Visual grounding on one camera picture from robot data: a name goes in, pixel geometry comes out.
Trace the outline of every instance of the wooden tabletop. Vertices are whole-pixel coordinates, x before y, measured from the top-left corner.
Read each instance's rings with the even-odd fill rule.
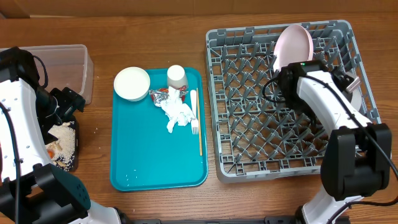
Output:
[[[346,19],[353,27],[359,51],[383,122],[393,132],[394,162],[398,164],[398,15],[268,14],[243,16],[97,17],[0,20],[0,47],[85,44],[94,62],[93,98],[80,123],[80,158],[75,174],[91,199],[118,207],[132,219],[161,220],[264,218],[293,215],[318,192],[319,175],[261,182],[222,184],[216,176],[210,102],[205,76],[205,35],[210,29],[291,22]],[[206,91],[209,174],[199,187],[122,193],[109,181],[113,79],[123,68],[167,68],[179,64],[202,75]],[[390,186],[366,200],[386,202],[397,195]],[[397,223],[395,207],[357,205],[348,212],[353,223]],[[0,223],[10,223],[0,217]]]

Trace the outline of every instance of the wooden chopstick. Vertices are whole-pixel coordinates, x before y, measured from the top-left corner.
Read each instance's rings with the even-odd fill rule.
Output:
[[[203,155],[203,151],[201,149],[201,129],[200,129],[200,103],[199,103],[199,91],[197,88],[197,108],[198,108],[198,122],[199,122],[199,150],[200,150],[200,156]]]

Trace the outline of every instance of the white plastic fork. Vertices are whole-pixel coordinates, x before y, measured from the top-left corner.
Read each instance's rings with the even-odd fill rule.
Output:
[[[199,134],[199,121],[197,119],[197,91],[191,90],[191,107],[195,119],[191,120],[192,134]]]

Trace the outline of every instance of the gray dish rack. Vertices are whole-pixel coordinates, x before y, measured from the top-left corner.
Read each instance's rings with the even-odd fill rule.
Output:
[[[210,30],[206,34],[207,80],[217,176],[224,183],[319,174],[328,136],[282,104],[262,97],[274,75],[274,47],[291,24]],[[300,23],[312,36],[313,59],[361,79],[359,110],[381,123],[351,25],[347,21]],[[279,94],[275,84],[267,95]]]

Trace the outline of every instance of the white tissue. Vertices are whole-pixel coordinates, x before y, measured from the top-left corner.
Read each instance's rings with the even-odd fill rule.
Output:
[[[175,123],[178,123],[179,126],[185,126],[195,118],[191,108],[182,103],[180,90],[176,90],[173,87],[169,87],[169,97],[167,100],[160,102],[160,107],[169,117],[170,121],[167,123],[169,133],[173,132]]]

